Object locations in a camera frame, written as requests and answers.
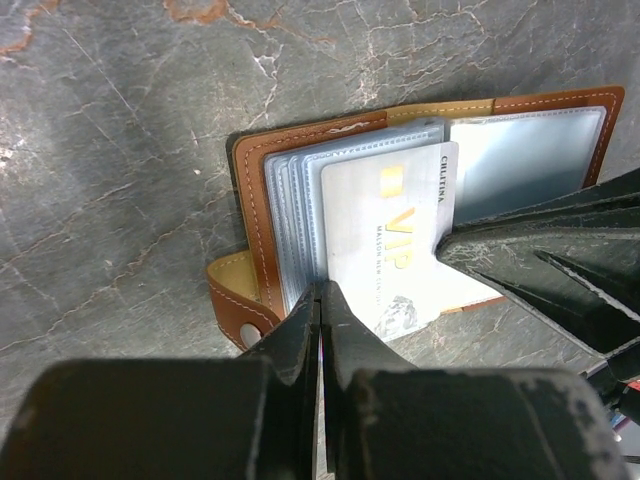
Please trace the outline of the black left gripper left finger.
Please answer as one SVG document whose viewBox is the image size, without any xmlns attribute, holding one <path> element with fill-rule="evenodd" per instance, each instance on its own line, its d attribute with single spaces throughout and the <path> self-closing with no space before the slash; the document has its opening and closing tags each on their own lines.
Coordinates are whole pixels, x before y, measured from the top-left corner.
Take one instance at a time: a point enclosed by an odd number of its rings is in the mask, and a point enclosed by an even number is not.
<svg viewBox="0 0 640 480">
<path fill-rule="evenodd" d="M 321 298 L 235 358 L 73 359 L 32 384 L 5 479 L 311 479 Z"/>
</svg>

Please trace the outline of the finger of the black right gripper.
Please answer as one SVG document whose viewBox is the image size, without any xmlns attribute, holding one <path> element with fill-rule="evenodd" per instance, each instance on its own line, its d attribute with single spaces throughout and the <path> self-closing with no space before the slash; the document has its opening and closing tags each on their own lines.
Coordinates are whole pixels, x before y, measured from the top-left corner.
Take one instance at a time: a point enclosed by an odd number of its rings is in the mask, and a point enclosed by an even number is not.
<svg viewBox="0 0 640 480">
<path fill-rule="evenodd" d="M 639 343 L 639 173 L 464 224 L 439 261 L 588 350 Z"/>
</svg>

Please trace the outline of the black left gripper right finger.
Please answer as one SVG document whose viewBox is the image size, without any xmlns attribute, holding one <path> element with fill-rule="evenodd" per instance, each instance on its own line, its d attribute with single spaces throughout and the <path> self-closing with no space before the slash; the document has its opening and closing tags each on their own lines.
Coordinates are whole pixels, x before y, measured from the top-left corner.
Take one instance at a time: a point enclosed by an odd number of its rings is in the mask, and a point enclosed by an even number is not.
<svg viewBox="0 0 640 480">
<path fill-rule="evenodd" d="M 587 381 L 552 368 L 419 369 L 319 299 L 328 469 L 339 479 L 625 479 Z"/>
</svg>

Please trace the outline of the brown leather card holder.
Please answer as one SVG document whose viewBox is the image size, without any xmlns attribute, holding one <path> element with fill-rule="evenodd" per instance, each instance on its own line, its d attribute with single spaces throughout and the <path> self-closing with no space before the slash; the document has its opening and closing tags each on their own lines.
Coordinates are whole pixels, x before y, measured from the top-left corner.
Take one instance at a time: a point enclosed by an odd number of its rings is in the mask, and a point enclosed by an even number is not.
<svg viewBox="0 0 640 480">
<path fill-rule="evenodd" d="M 249 349 L 326 280 L 385 342 L 497 301 L 440 263 L 438 242 L 461 223 L 594 185 L 624 95 L 409 104 L 239 138 L 249 247 L 208 267 L 220 331 Z"/>
</svg>

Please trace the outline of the white VIP card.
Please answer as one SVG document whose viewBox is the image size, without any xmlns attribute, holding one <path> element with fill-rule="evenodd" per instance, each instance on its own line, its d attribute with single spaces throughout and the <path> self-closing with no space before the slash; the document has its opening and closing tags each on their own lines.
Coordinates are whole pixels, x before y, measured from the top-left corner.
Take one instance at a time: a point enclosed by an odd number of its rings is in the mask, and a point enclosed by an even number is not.
<svg viewBox="0 0 640 480">
<path fill-rule="evenodd" d="M 452 228 L 457 157 L 444 142 L 321 171 L 328 276 L 384 341 L 500 296 L 435 255 Z"/>
</svg>

